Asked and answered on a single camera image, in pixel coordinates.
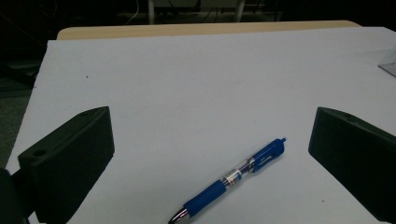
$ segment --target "pen grip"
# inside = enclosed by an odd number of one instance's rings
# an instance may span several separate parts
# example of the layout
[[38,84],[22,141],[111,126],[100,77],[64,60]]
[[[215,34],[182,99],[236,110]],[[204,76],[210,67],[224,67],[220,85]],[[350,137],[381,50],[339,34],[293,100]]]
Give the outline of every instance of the pen grip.
[[186,202],[183,206],[189,211],[190,217],[195,216],[207,205],[215,201],[227,189],[224,184],[218,180],[211,186],[207,187],[200,194]]

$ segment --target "transparent plastic object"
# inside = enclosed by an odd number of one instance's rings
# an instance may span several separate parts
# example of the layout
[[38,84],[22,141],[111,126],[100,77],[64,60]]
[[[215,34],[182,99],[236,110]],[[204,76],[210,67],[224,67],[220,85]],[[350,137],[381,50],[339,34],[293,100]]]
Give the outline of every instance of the transparent plastic object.
[[396,77],[396,46],[378,66]]

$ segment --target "transparent pen barrel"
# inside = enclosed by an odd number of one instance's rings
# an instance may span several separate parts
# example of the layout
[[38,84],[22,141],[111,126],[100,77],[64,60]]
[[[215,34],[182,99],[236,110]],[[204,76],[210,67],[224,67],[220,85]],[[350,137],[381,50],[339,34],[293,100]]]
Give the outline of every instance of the transparent pen barrel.
[[226,189],[230,189],[233,185],[241,181],[241,179],[249,174],[253,169],[254,160],[246,160],[231,170],[227,175],[224,175],[220,180]]

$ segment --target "white paper sheet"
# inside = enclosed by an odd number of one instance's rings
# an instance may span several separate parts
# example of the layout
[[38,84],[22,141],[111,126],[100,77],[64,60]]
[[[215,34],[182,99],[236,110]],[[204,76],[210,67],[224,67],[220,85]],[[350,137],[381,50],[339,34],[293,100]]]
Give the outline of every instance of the white paper sheet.
[[115,157],[70,223],[167,223],[280,137],[278,161],[190,223],[376,223],[308,143],[318,106],[396,134],[396,78],[377,67],[395,45],[385,28],[50,41],[7,168],[109,105]]

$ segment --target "ballpoint pen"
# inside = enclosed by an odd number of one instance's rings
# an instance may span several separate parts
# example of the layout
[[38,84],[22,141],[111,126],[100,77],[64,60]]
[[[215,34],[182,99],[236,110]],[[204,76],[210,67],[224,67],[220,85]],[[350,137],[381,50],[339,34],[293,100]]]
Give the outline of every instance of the ballpoint pen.
[[186,202],[180,211],[171,218],[168,224],[179,223],[195,216],[203,208],[215,201],[225,191],[238,183],[244,176],[258,172],[265,164],[283,153],[285,150],[283,143],[285,141],[286,138],[276,139],[268,146],[254,154],[251,158],[243,161],[227,175],[223,176],[211,186],[204,189],[200,194]]

